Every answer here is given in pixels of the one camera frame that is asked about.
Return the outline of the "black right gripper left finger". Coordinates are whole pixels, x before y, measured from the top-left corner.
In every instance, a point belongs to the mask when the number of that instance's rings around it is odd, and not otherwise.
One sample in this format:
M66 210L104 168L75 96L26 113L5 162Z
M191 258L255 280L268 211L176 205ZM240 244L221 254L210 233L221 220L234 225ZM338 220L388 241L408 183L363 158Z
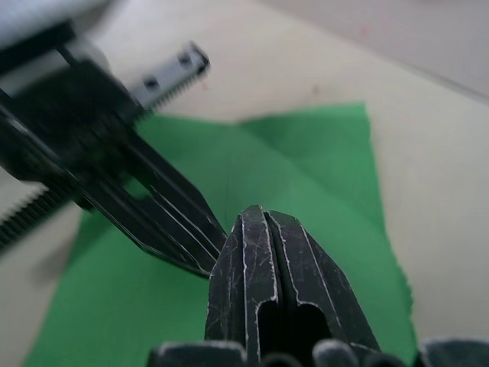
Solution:
M243 210L212 269L205 341L221 360L259 366L285 353L276 254L284 217L260 206Z

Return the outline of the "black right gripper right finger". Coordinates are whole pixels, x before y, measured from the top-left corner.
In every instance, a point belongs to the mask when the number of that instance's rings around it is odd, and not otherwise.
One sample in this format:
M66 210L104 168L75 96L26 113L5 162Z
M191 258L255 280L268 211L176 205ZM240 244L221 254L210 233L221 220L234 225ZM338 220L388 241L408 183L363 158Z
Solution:
M323 339L337 339L359 349L381 350L347 277L294 217L265 214L271 224L280 274L292 294L293 346L312 352Z

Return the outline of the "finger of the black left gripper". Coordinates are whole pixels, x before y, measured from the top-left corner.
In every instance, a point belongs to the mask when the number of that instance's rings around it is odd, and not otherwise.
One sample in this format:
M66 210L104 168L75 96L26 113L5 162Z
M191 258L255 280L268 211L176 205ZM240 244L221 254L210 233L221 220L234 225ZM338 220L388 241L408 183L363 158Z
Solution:
M118 133L125 170L148 194L118 187L114 224L151 255L218 255L226 240L203 195L133 128Z
M203 195L174 167L134 175L146 196L97 169L79 174L78 187L142 251L208 278L221 251L221 225Z

